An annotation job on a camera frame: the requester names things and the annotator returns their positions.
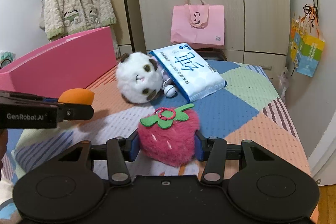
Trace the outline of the pink strawberry plush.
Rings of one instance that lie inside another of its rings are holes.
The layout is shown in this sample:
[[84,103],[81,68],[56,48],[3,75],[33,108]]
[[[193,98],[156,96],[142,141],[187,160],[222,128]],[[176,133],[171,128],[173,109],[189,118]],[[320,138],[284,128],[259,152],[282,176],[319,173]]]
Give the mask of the pink strawberry plush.
[[137,132],[143,153],[169,166],[187,164],[195,155],[195,133],[200,129],[194,106],[159,107],[141,118]]

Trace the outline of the orange makeup sponge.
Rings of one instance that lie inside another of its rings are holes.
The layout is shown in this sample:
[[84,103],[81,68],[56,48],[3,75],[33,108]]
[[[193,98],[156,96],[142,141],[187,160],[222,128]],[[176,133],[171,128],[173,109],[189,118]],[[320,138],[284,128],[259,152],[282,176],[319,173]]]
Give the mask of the orange makeup sponge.
[[88,89],[76,88],[63,92],[58,98],[58,102],[79,105],[92,105],[94,97],[94,92]]

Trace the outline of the teal tote bag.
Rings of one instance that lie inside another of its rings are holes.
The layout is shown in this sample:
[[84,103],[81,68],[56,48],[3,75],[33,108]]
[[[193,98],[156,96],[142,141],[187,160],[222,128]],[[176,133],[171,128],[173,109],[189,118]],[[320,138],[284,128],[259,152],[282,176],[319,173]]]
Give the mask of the teal tote bag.
[[12,63],[14,60],[15,60],[15,53],[9,51],[0,51],[1,69]]

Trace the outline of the colourful patchwork table cloth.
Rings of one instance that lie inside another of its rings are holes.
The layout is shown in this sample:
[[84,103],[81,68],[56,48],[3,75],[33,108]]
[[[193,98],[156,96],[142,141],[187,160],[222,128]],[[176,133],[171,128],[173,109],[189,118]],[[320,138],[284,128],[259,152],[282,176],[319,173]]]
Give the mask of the colourful patchwork table cloth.
[[211,61],[227,85],[192,102],[205,161],[173,167],[128,137],[178,93],[133,105],[110,70],[88,87],[93,117],[21,129],[17,170],[1,181],[1,223],[312,223],[319,188],[285,105],[261,68]]

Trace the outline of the large blue white tissue pack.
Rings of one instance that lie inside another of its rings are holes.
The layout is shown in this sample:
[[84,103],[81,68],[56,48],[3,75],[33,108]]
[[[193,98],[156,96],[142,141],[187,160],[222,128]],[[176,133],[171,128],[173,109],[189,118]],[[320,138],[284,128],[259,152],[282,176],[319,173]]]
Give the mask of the large blue white tissue pack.
[[221,90],[226,80],[188,44],[175,44],[149,52],[163,67],[187,102]]

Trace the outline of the pink cardboard shoe box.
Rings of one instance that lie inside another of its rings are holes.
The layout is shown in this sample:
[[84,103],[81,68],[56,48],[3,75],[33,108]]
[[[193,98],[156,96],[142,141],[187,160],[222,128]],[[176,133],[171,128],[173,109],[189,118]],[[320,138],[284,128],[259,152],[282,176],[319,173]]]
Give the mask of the pink cardboard shoe box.
[[86,88],[117,64],[111,30],[68,35],[14,60],[1,69],[1,90],[58,98]]

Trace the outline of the white panda plush ball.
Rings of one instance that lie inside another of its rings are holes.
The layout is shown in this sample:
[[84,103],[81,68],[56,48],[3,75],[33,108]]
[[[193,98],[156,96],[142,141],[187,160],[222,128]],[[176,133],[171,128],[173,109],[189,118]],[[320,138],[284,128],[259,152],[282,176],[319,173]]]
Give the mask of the white panda plush ball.
[[142,52],[126,53],[120,57],[116,79],[123,98],[135,104],[151,101],[163,84],[157,62]]

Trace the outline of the black suitcase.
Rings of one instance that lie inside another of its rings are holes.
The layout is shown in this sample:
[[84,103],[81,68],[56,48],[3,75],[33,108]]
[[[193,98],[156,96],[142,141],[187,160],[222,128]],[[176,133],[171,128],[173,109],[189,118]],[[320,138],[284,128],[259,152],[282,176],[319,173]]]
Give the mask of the black suitcase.
[[195,51],[205,60],[227,61],[224,52],[219,49],[203,48]]

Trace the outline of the pink paper shopping bag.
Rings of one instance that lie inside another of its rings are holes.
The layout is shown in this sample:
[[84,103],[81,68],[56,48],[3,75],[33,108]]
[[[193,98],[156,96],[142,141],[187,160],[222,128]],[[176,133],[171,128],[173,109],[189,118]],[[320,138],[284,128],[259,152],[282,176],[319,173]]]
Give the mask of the pink paper shopping bag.
[[223,5],[208,5],[203,0],[192,5],[173,7],[170,42],[187,43],[192,48],[221,48],[225,44],[225,13]]

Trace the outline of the white green knitted cardigan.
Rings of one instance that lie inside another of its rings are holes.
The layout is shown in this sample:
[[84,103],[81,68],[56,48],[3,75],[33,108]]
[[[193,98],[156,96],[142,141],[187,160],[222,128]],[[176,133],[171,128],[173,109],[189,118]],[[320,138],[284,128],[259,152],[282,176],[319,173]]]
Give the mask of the white green knitted cardigan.
[[117,22],[110,0],[45,0],[44,20],[50,41]]

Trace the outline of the colourful hanging gift bag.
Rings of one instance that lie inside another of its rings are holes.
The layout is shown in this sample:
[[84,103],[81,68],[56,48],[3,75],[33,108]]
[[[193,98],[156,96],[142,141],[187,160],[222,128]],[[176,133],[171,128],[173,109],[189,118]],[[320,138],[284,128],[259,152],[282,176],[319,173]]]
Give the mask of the colourful hanging gift bag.
[[291,19],[289,56],[294,72],[313,77],[325,47],[319,28],[318,0],[306,4],[303,12],[303,16],[294,16]]

